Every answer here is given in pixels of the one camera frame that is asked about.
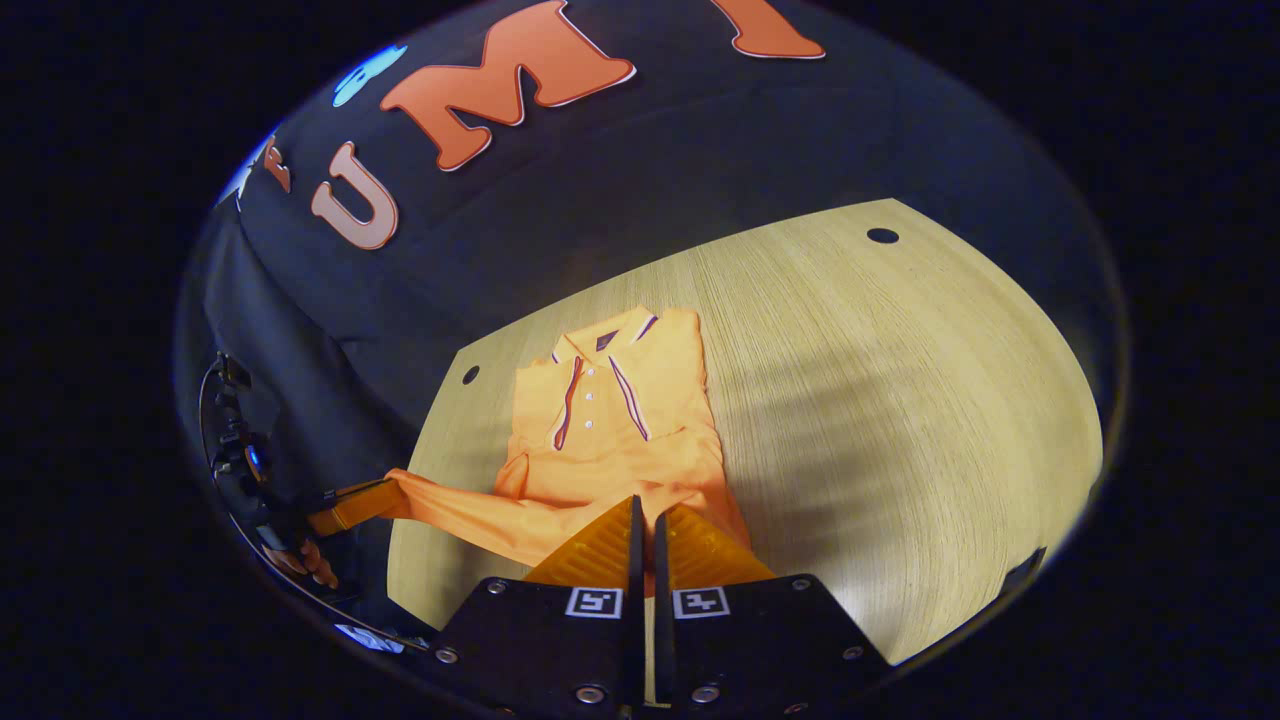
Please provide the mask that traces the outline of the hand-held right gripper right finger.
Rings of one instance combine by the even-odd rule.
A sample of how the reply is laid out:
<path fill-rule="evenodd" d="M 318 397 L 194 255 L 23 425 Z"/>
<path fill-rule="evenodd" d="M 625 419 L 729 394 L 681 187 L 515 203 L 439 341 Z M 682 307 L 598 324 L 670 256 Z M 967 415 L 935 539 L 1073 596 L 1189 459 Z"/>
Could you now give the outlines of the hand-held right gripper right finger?
<path fill-rule="evenodd" d="M 657 521 L 654 692 L 673 714 L 845 714 L 892 666 L 812 574 L 776 575 L 691 509 Z"/>

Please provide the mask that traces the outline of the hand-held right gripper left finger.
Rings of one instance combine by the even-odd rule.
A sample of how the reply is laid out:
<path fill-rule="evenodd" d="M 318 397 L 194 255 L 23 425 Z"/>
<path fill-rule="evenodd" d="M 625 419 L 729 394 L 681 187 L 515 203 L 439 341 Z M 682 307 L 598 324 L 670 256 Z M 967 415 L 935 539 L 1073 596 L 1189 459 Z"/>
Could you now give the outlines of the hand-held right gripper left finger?
<path fill-rule="evenodd" d="M 644 698 L 645 521 L 603 512 L 521 579 L 480 580 L 434 639 L 434 679 L 489 712 L 627 717 Z"/>

